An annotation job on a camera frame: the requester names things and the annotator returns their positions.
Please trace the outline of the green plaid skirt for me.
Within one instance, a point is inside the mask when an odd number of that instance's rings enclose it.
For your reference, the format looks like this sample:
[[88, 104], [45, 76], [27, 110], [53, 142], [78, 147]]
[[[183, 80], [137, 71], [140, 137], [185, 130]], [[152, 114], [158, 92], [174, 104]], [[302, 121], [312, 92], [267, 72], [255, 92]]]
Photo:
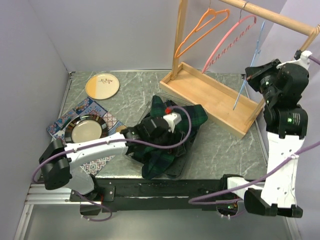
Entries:
[[171, 146], [180, 143], [187, 135], [189, 128], [190, 134], [187, 140], [170, 149], [155, 148], [138, 144], [135, 149], [129, 148], [126, 154], [130, 159], [141, 163], [141, 175], [146, 180], [159, 177], [180, 160], [183, 160], [190, 151], [200, 127], [208, 120], [208, 116], [202, 105], [184, 105], [181, 109], [175, 109], [176, 113], [181, 115], [181, 122], [177, 124], [174, 133], [167, 133], [160, 141], [156, 141], [156, 145]]

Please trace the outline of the pink plastic hanger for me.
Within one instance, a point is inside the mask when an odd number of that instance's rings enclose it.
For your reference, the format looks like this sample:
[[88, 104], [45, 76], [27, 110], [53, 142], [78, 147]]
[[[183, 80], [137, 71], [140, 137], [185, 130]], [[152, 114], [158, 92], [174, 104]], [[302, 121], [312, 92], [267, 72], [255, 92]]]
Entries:
[[228, 29], [225, 35], [212, 50], [202, 72], [233, 73], [252, 62], [258, 35], [259, 18], [246, 13], [249, 1], [240, 6], [238, 20]]

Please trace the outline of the orange plastic hanger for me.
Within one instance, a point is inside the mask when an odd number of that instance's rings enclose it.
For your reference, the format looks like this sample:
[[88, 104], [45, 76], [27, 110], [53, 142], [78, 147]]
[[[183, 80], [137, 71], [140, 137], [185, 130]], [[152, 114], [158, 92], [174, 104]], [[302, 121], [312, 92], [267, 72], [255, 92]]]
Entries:
[[[228, 18], [230, 17], [230, 10], [228, 8], [222, 9], [222, 10], [215, 10], [214, 8], [208, 7], [208, 9], [203, 13], [195, 27], [190, 31], [190, 33], [184, 38], [184, 40], [180, 43], [180, 45], [177, 47], [177, 50], [174, 53], [174, 58], [177, 59], [180, 56], [182, 56], [186, 51], [188, 51], [190, 48], [192, 48], [195, 44], [197, 44], [200, 40], [202, 40], [204, 37], [206, 37], [209, 33], [211, 33], [213, 30], [215, 30], [217, 27], [219, 27], [221, 24], [225, 23]], [[210, 29], [208, 29], [205, 33], [203, 33], [198, 39], [196, 39], [194, 42], [192, 42], [189, 46], [185, 47], [185, 49], [182, 50], [182, 47], [185, 45], [185, 43], [189, 40], [189, 38], [201, 31], [206, 26], [210, 25], [212, 22], [214, 22], [217, 18], [220, 16], [223, 16], [223, 18], [213, 25]]]

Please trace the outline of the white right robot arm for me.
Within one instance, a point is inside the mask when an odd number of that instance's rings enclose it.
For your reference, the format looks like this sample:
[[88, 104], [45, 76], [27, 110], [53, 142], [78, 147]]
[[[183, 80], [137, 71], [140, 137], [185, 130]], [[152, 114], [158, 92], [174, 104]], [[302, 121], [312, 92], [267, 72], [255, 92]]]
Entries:
[[263, 117], [268, 139], [267, 172], [262, 188], [255, 184], [237, 190], [232, 182], [219, 186], [219, 194], [231, 199], [242, 197], [248, 213], [261, 216], [301, 218], [295, 186], [299, 157], [307, 135], [308, 114], [298, 104], [309, 83], [310, 61], [275, 59], [261, 66], [245, 69], [250, 87], [262, 94]]

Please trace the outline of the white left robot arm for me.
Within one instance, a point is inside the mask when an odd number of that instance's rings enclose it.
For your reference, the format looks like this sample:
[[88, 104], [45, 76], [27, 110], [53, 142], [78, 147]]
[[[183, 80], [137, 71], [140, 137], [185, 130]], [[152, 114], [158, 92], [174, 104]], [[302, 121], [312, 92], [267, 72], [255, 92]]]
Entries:
[[62, 187], [75, 190], [88, 201], [94, 201], [100, 194], [93, 178], [80, 166], [92, 160], [139, 152], [143, 147], [171, 150], [181, 146], [190, 136], [192, 125], [179, 142], [177, 138], [179, 114], [172, 113], [163, 117], [149, 117], [134, 127], [127, 127], [100, 139], [81, 143], [63, 144], [60, 139], [52, 141], [39, 158], [39, 169], [46, 190]]

